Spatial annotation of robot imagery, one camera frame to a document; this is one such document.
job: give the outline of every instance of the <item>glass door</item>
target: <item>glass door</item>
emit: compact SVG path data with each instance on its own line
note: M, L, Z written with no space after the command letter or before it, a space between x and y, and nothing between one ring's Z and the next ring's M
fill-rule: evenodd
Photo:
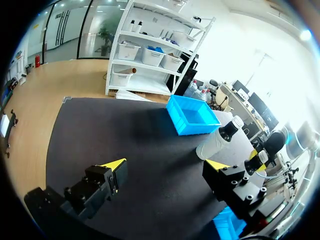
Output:
M54 4L45 35L46 63L77 59L81 27L90 0L62 0Z
M85 19L78 58L109 59L127 2L93 0Z

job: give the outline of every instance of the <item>glass wall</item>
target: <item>glass wall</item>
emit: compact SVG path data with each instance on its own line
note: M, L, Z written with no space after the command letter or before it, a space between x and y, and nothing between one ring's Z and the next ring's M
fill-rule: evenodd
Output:
M59 0L50 4L28 29L28 64L35 63L36 55L42 64L109 59L126 6L127 2L117 0Z
M90 0L62 0L54 4L45 35L47 63L77 59L81 27Z
M110 57L112 43L126 2L93 0L80 39L79 58Z

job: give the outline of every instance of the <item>wooden floor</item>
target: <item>wooden floor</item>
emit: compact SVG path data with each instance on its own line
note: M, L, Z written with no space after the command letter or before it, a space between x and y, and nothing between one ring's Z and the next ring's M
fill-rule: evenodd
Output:
M74 98L112 98L105 95L103 75L108 60L81 59L59 61L32 69L27 81L13 90L5 107L19 119L11 131L10 158L5 161L18 196L36 188L46 188L47 150L54 123L65 96ZM155 102L166 103L167 96L142 94Z

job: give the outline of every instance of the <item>red fire extinguisher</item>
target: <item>red fire extinguisher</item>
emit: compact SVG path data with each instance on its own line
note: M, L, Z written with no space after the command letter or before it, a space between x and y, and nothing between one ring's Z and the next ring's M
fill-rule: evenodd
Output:
M36 68L40 67L40 55L35 55L34 61L35 61L35 67Z

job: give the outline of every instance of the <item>computer monitor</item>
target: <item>computer monitor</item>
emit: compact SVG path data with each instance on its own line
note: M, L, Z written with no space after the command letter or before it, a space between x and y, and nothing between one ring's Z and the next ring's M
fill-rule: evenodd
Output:
M246 94L249 93L249 90L239 80L235 81L235 83L232 86L236 91L243 89Z
M263 113L261 117L269 127L270 131L272 131L279 123L269 108Z
M258 97L258 95L254 92L249 97L248 102L254 107L260 116L264 114L264 112L268 109L267 105Z

